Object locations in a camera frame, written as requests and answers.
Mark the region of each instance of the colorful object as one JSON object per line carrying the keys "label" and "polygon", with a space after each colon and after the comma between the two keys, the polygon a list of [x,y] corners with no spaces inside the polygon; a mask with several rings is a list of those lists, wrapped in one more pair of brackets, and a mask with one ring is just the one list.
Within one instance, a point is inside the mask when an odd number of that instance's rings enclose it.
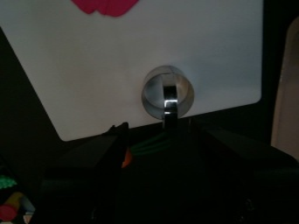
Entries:
{"label": "colorful object", "polygon": [[88,14],[99,11],[111,17],[123,16],[136,4],[137,0],[71,0]]}
{"label": "colorful object", "polygon": [[171,139],[163,132],[157,136],[153,136],[149,139],[144,140],[141,143],[136,143],[135,145],[132,145],[131,152],[135,156],[144,156],[147,154],[153,154],[159,151],[169,149],[171,145]]}
{"label": "colorful object", "polygon": [[11,221],[15,219],[20,208],[20,199],[23,196],[24,195],[20,192],[15,192],[0,206],[0,220]]}
{"label": "colorful object", "polygon": [[16,182],[12,178],[8,178],[5,175],[0,175],[0,189],[5,189],[16,185]]}

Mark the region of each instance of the red object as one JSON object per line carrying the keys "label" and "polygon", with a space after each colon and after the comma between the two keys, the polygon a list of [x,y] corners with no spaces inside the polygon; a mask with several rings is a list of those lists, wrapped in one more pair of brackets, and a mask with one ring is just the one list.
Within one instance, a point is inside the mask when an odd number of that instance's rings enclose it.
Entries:
{"label": "red object", "polygon": [[17,211],[16,211],[15,207],[8,206],[8,205],[0,206],[0,220],[11,221],[15,219],[16,215],[17,215]]}
{"label": "red object", "polygon": [[99,7],[99,0],[71,0],[85,13],[92,13]]}
{"label": "red object", "polygon": [[95,10],[111,17],[123,16],[136,4],[137,0],[71,0],[85,13]]}
{"label": "red object", "polygon": [[100,0],[100,2],[105,3],[103,3],[104,7],[97,7],[99,12],[111,17],[120,17],[129,11],[137,0]]}

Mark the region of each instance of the pink marking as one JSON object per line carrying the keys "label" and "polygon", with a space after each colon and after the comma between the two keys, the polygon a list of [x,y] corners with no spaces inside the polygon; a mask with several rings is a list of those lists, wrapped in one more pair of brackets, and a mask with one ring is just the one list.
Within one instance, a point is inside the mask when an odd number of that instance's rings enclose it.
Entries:
{"label": "pink marking", "polygon": [[85,13],[92,13],[99,7],[99,0],[71,0]]}
{"label": "pink marking", "polygon": [[136,4],[137,0],[71,0],[88,14],[95,10],[111,17],[123,16]]}

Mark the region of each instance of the green object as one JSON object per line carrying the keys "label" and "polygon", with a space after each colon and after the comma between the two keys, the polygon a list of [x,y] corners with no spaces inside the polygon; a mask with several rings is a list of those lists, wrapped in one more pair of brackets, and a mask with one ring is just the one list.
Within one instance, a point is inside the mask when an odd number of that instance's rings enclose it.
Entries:
{"label": "green object", "polygon": [[5,175],[0,175],[0,189],[16,186],[16,182],[12,178],[8,178]]}

